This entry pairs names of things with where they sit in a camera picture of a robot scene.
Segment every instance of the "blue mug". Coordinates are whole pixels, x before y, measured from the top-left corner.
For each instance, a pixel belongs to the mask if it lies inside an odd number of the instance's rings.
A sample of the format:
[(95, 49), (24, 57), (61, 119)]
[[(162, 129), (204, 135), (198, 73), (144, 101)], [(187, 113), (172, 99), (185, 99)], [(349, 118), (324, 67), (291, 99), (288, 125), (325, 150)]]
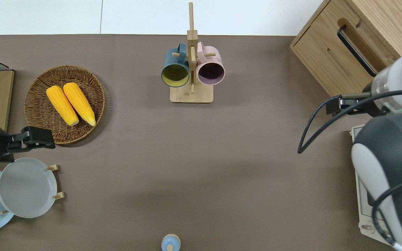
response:
[(169, 49), (164, 56), (161, 71), (162, 81), (170, 87), (181, 87), (188, 82), (188, 60), (186, 59), (187, 45), (180, 43), (177, 48)]

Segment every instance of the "mug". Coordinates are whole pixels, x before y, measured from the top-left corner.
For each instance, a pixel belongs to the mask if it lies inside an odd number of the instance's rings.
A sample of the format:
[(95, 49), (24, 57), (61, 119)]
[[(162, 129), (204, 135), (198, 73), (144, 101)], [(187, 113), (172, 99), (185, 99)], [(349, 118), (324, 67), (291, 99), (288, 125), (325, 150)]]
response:
[[(215, 53), (215, 56), (206, 57), (207, 53)], [(220, 83), (224, 78), (224, 66), (221, 61), (220, 53), (213, 46), (204, 46), (198, 43), (198, 65), (196, 75), (203, 84), (214, 85)]]
[(161, 71), (162, 81), (170, 87), (181, 87), (188, 82), (188, 60), (185, 58), (187, 45), (180, 43), (177, 48), (169, 49), (164, 55)]

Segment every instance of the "mug rack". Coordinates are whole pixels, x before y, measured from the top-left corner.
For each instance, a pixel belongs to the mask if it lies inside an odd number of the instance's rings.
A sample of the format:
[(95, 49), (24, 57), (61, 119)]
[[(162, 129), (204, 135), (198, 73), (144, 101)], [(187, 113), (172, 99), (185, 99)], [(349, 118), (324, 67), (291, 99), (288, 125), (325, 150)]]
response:
[(211, 103), (214, 101), (214, 86), (200, 83), (196, 76), (198, 31), (193, 27), (193, 3), (188, 3), (190, 30), (187, 31), (187, 58), (189, 82), (181, 87), (170, 87), (170, 101), (173, 103)]

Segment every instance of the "mug handle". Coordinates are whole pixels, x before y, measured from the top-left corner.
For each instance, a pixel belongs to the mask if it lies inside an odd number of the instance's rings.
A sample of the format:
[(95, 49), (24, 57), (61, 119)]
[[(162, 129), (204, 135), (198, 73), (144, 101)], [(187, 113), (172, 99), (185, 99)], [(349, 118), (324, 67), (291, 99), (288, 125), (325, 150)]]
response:
[(177, 60), (178, 63), (180, 63), (180, 64), (184, 63), (186, 51), (187, 51), (187, 45), (185, 45), (184, 43), (179, 43), (179, 46), (178, 46), (179, 56), (178, 56), (178, 60)]
[(198, 59), (201, 63), (206, 62), (206, 56), (204, 56), (204, 45), (202, 42), (198, 42), (198, 51), (196, 52)]

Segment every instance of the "pink mug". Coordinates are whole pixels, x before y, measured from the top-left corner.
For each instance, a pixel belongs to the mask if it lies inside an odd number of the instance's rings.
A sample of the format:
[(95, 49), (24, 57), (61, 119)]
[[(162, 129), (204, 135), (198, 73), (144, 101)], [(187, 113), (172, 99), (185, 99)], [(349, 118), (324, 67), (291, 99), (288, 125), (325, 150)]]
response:
[[(206, 57), (207, 53), (215, 53), (215, 56)], [(213, 46), (204, 46), (198, 42), (198, 65), (196, 75), (203, 84), (214, 85), (220, 83), (224, 78), (224, 66), (221, 61), (220, 53)]]

